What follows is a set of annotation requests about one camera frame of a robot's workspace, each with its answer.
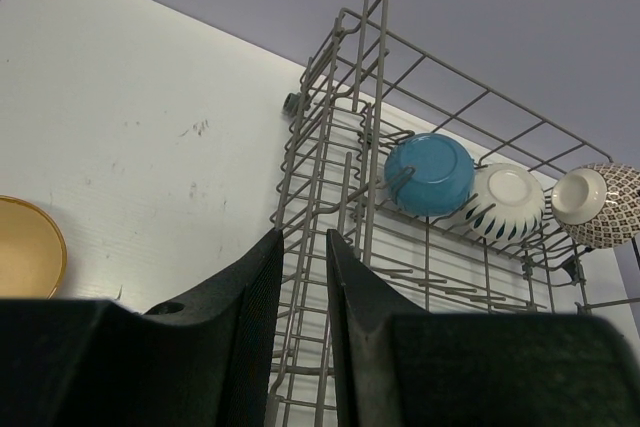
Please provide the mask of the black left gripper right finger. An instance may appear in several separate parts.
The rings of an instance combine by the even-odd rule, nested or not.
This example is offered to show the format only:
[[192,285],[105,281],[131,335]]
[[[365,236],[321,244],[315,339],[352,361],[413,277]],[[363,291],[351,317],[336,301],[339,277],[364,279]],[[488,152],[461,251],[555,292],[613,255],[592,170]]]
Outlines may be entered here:
[[342,426],[635,426],[639,367],[606,320],[434,314],[326,233]]

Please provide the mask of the tan bowl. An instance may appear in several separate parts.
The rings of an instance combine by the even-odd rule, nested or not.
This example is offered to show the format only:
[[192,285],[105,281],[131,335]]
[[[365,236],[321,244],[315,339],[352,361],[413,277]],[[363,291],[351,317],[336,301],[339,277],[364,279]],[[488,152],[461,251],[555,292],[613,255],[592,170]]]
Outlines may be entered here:
[[59,289],[67,246],[54,220],[22,199],[1,198],[1,297],[45,299]]

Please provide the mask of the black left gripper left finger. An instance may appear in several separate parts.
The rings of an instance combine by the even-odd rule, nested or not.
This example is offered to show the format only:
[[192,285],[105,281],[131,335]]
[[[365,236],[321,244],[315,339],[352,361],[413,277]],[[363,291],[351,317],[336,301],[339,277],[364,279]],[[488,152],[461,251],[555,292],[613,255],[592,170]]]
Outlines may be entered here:
[[284,241],[145,313],[110,300],[1,304],[5,426],[260,426]]

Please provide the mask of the white bowl orange rim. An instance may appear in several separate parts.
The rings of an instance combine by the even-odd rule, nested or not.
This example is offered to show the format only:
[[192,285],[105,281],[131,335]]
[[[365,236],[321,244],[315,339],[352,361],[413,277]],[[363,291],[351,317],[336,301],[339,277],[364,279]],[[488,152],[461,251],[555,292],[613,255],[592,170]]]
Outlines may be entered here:
[[488,242],[518,243],[541,226],[545,198],[527,170],[494,163],[475,173],[469,202],[460,211],[466,225]]

